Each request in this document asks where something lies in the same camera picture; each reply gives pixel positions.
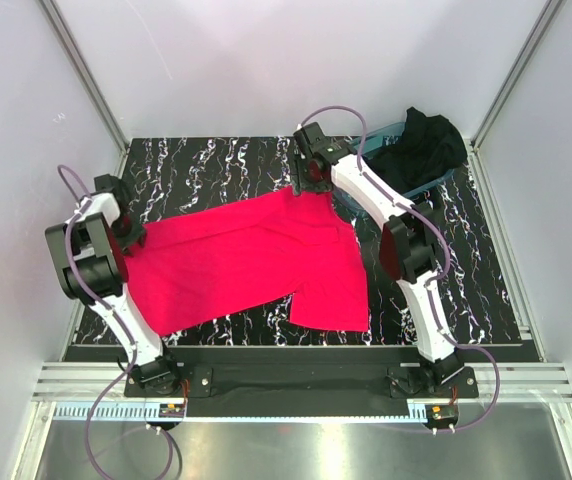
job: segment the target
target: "blue basket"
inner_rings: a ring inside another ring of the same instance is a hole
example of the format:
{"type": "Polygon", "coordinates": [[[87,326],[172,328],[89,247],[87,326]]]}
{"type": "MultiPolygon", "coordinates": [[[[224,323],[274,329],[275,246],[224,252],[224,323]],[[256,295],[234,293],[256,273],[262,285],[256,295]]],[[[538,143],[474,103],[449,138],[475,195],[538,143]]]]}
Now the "blue basket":
{"type": "MultiPolygon", "coordinates": [[[[404,122],[393,123],[392,125],[380,128],[379,130],[375,130],[374,132],[369,133],[368,136],[366,137],[366,142],[364,143],[364,152],[362,153],[362,155],[368,158],[376,154],[377,150],[379,150],[380,148],[386,145],[392,145],[394,143],[397,143],[401,138],[402,133],[404,132],[405,125],[406,124],[404,122]]],[[[360,138],[353,140],[351,142],[352,146],[358,148],[359,141],[360,138]]],[[[444,183],[446,180],[448,180],[450,177],[453,176],[453,173],[455,173],[455,170],[451,168],[441,177],[431,182],[428,182],[422,185],[421,187],[417,187],[411,190],[410,192],[400,192],[400,193],[404,195],[406,198],[413,199],[418,195],[424,193],[425,191],[441,183],[444,183]]],[[[335,197],[345,206],[353,210],[355,213],[360,213],[364,215],[367,214],[366,211],[349,194],[338,188],[336,188],[334,192],[335,192],[335,197]]]]}

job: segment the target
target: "red t-shirt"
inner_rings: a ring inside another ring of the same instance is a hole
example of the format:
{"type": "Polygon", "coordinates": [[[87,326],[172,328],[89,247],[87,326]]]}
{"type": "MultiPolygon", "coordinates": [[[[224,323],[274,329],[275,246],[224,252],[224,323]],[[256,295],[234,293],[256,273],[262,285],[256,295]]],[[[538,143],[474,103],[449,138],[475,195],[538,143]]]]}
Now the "red t-shirt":
{"type": "Polygon", "coordinates": [[[366,331],[366,272],[330,194],[292,189],[146,225],[128,288],[159,335],[294,293],[303,327],[366,331]]]}

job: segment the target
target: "black marble table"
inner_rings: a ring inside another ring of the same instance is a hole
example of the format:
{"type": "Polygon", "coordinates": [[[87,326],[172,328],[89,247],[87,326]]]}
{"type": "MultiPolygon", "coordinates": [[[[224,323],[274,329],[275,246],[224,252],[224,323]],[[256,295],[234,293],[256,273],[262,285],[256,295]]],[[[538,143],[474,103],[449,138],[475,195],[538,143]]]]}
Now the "black marble table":
{"type": "MultiPolygon", "coordinates": [[[[142,222],[199,212],[288,186],[289,137],[135,139],[123,174],[131,208],[142,222]]],[[[460,343],[520,343],[502,273],[467,167],[426,193],[441,207],[440,229],[450,244],[452,270],[439,289],[448,323],[460,343]]],[[[379,234],[368,217],[335,201],[352,223],[368,273],[370,329],[316,331],[288,320],[290,297],[213,319],[166,337],[168,345],[398,345],[415,329],[404,296],[376,261],[379,234]]],[[[84,313],[74,344],[113,345],[117,339],[93,312],[84,313]]]]}

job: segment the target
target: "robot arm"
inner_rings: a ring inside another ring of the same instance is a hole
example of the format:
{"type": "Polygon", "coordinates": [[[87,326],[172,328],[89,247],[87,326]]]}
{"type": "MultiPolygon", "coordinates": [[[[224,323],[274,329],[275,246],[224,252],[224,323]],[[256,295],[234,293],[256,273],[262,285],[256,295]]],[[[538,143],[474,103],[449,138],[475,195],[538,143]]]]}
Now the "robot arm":
{"type": "Polygon", "coordinates": [[[69,298],[79,299],[106,322],[126,350],[129,363],[136,359],[131,377],[141,388],[172,391],[180,380],[177,362],[148,326],[127,287],[128,270],[123,255],[130,254],[129,248],[135,243],[143,245],[146,230],[128,216],[127,189],[120,179],[111,175],[97,177],[95,188],[90,198],[81,200],[80,211],[88,205],[75,222],[71,246],[82,280],[103,304],[81,288],[66,254],[65,230],[75,217],[46,230],[59,283],[69,298]]]}
{"type": "Polygon", "coordinates": [[[295,132],[295,140],[301,156],[291,164],[294,192],[322,193],[339,188],[377,223],[382,231],[379,260],[406,297],[423,363],[436,384],[444,383],[463,364],[456,356],[454,342],[448,341],[452,336],[441,302],[435,302],[437,318],[429,302],[429,295],[439,299],[434,284],[426,287],[427,280],[437,275],[437,239],[398,205],[414,209],[429,219],[433,216],[432,207],[426,202],[415,205],[392,190],[366,164],[360,164],[352,147],[326,137],[317,123],[300,128],[295,132]]]}

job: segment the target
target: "purple cable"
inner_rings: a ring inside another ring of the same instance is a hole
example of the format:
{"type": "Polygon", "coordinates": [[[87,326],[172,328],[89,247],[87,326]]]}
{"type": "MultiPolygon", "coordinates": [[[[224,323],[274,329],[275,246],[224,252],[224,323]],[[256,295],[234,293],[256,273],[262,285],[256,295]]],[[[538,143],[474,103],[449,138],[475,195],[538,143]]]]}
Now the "purple cable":
{"type": "Polygon", "coordinates": [[[175,480],[179,479],[179,477],[182,476],[182,471],[184,470],[184,459],[182,458],[182,452],[179,449],[179,445],[177,444],[177,441],[173,438],[173,436],[164,431],[164,433],[166,434],[166,439],[170,440],[173,443],[173,448],[175,449],[175,453],[177,454],[177,463],[178,463],[178,467],[177,467],[177,476],[175,477],[175,480]]]}
{"type": "MultiPolygon", "coordinates": [[[[432,282],[445,278],[448,275],[448,272],[450,271],[450,248],[448,246],[448,243],[446,242],[446,239],[444,238],[442,233],[439,231],[439,229],[430,220],[428,220],[425,216],[423,216],[421,213],[419,213],[415,209],[409,208],[402,203],[397,203],[395,198],[392,195],[390,195],[383,187],[381,187],[368,172],[364,171],[362,154],[364,152],[364,145],[366,143],[366,136],[368,135],[368,128],[366,126],[366,119],[364,118],[364,116],[352,108],[344,107],[342,105],[331,105],[329,107],[324,107],[324,108],[320,108],[319,110],[315,110],[313,113],[308,115],[301,122],[300,125],[303,127],[315,115],[322,113],[322,112],[326,112],[328,110],[344,110],[346,112],[350,112],[350,113],[354,114],[355,116],[357,116],[357,118],[359,118],[360,122],[362,123],[362,136],[361,136],[361,139],[359,141],[359,147],[357,148],[357,168],[359,169],[359,172],[364,176],[364,178],[366,178],[366,180],[368,180],[373,185],[373,187],[375,187],[382,195],[384,195],[384,197],[386,197],[394,206],[404,210],[406,213],[409,213],[410,215],[417,218],[420,222],[422,222],[424,225],[426,225],[426,227],[431,232],[433,232],[433,234],[437,237],[437,241],[439,242],[442,250],[444,251],[444,268],[443,268],[441,273],[438,273],[434,277],[429,278],[426,281],[426,283],[424,284],[424,286],[428,287],[432,282]]],[[[430,309],[433,313],[433,318],[435,320],[435,324],[437,325],[437,328],[441,331],[441,330],[443,330],[444,326],[439,321],[439,315],[437,314],[437,307],[435,305],[435,300],[433,299],[433,295],[432,295],[432,292],[430,290],[428,290],[428,302],[430,303],[430,309]]],[[[497,362],[495,361],[493,356],[490,354],[490,352],[488,350],[486,350],[484,347],[482,347],[480,345],[473,345],[473,344],[468,344],[468,345],[461,344],[460,345],[455,340],[453,340],[449,335],[443,335],[443,337],[446,339],[446,341],[448,343],[450,343],[451,345],[453,345],[456,348],[459,348],[461,350],[476,350],[476,351],[484,354],[486,356],[486,358],[488,358],[488,361],[491,363],[491,365],[493,366],[493,370],[495,371],[495,393],[493,394],[493,398],[491,399],[490,404],[488,405],[488,408],[486,410],[484,410],[484,413],[479,418],[473,420],[470,423],[467,423],[466,425],[462,425],[461,427],[458,427],[456,429],[457,431],[468,430],[468,429],[470,429],[476,425],[479,425],[486,417],[488,417],[490,412],[497,405],[497,400],[499,399],[499,389],[501,386],[501,379],[499,377],[499,366],[497,365],[497,362]]],[[[401,432],[407,432],[407,433],[432,433],[431,431],[428,431],[428,430],[407,430],[407,429],[396,428],[396,427],[392,427],[392,429],[397,430],[397,431],[401,431],[401,432]]],[[[450,431],[437,430],[437,433],[450,433],[450,431]]]]}
{"type": "MultiPolygon", "coordinates": [[[[146,427],[146,425],[143,426],[139,426],[137,428],[133,428],[131,430],[127,430],[126,432],[122,433],[119,437],[117,437],[115,440],[113,440],[113,443],[105,446],[104,448],[102,448],[99,452],[94,452],[94,456],[95,459],[101,457],[102,455],[104,455],[106,452],[108,452],[111,448],[113,448],[115,445],[117,445],[118,443],[121,443],[126,437],[131,436],[133,433],[138,433],[138,432],[142,432],[144,430],[148,430],[148,428],[146,427]]],[[[180,462],[180,466],[179,466],[179,471],[181,472],[181,451],[179,450],[179,445],[177,445],[177,442],[175,441],[175,439],[172,437],[172,435],[170,436],[172,438],[173,441],[173,448],[175,449],[175,453],[177,454],[177,459],[180,462]]],[[[90,460],[88,459],[88,456],[86,456],[85,460],[78,460],[75,458],[72,458],[70,456],[70,454],[66,451],[66,456],[68,457],[68,460],[70,462],[74,462],[74,463],[81,463],[81,464],[85,464],[85,463],[90,463],[90,460]]]]}
{"type": "Polygon", "coordinates": [[[75,171],[73,171],[72,168],[67,167],[66,165],[57,165],[57,173],[59,173],[59,176],[62,179],[62,182],[64,182],[64,185],[66,185],[66,188],[68,188],[68,190],[70,191],[70,193],[73,196],[73,198],[75,199],[75,201],[78,202],[79,199],[82,197],[77,195],[77,192],[75,191],[75,189],[71,186],[71,184],[68,182],[68,180],[64,176],[64,171],[70,173],[72,175],[72,177],[77,181],[77,184],[80,187],[82,187],[82,190],[84,191],[84,196],[90,197],[90,192],[88,191],[88,188],[86,188],[86,185],[84,185],[83,180],[81,178],[79,178],[79,175],[77,175],[77,173],[75,171]]]}
{"type": "MultiPolygon", "coordinates": [[[[112,390],[112,388],[115,385],[117,385],[126,375],[128,375],[130,373],[130,371],[133,369],[133,367],[135,366],[135,364],[137,362],[137,345],[135,342],[135,338],[133,337],[133,334],[126,327],[126,324],[124,323],[123,319],[119,316],[117,311],[114,310],[99,295],[97,295],[95,292],[93,292],[93,290],[88,286],[88,284],[86,284],[86,282],[82,278],[81,274],[79,273],[79,269],[77,268],[77,264],[75,263],[75,257],[73,255],[73,247],[72,247],[72,242],[71,242],[73,225],[75,225],[75,223],[88,210],[88,208],[90,207],[90,205],[92,203],[92,199],[91,199],[91,195],[90,195],[88,188],[86,187],[86,185],[84,185],[84,182],[81,180],[79,175],[77,175],[71,168],[67,167],[66,165],[59,165],[57,167],[57,171],[59,172],[59,175],[62,177],[62,180],[64,180],[64,183],[66,184],[68,189],[71,191],[73,197],[75,197],[75,200],[78,201],[78,199],[76,197],[76,193],[73,190],[73,188],[70,186],[70,184],[68,183],[66,178],[64,177],[64,175],[62,173],[63,170],[71,173],[75,177],[75,179],[78,181],[78,183],[82,186],[82,190],[84,191],[85,197],[88,199],[88,200],[82,201],[79,210],[68,221],[68,224],[66,225],[66,230],[64,232],[64,247],[66,249],[66,257],[68,259],[68,263],[70,265],[71,271],[73,272],[73,276],[75,277],[75,280],[77,280],[77,283],[79,283],[79,286],[81,287],[81,289],[90,298],[92,298],[97,303],[102,305],[106,310],[112,311],[113,317],[115,318],[115,320],[119,324],[120,328],[124,331],[124,333],[126,334],[126,337],[128,338],[128,341],[130,342],[130,345],[133,347],[133,358],[128,363],[128,365],[126,366],[124,371],[122,373],[120,373],[117,376],[117,378],[115,378],[115,380],[110,382],[108,384],[108,386],[104,390],[102,390],[102,392],[97,396],[97,398],[95,399],[95,402],[93,402],[93,405],[90,408],[90,411],[88,412],[88,416],[86,417],[86,421],[84,422],[84,447],[86,448],[86,454],[88,455],[88,460],[90,461],[90,463],[93,466],[93,468],[95,469],[95,471],[97,471],[97,473],[99,473],[99,475],[104,480],[113,480],[113,478],[111,476],[109,476],[99,466],[99,463],[97,463],[97,459],[95,458],[95,455],[93,454],[93,450],[90,446],[90,425],[91,425],[91,420],[93,418],[93,415],[95,415],[95,411],[97,410],[97,407],[99,406],[102,399],[108,394],[108,392],[110,392],[112,390]]],[[[172,437],[165,430],[161,430],[161,431],[164,433],[166,441],[168,442],[169,455],[168,455],[168,462],[166,463],[166,467],[164,468],[164,470],[162,471],[162,473],[159,476],[155,477],[155,480],[161,480],[166,476],[166,474],[170,470],[170,466],[171,466],[171,463],[173,461],[172,437]]]]}

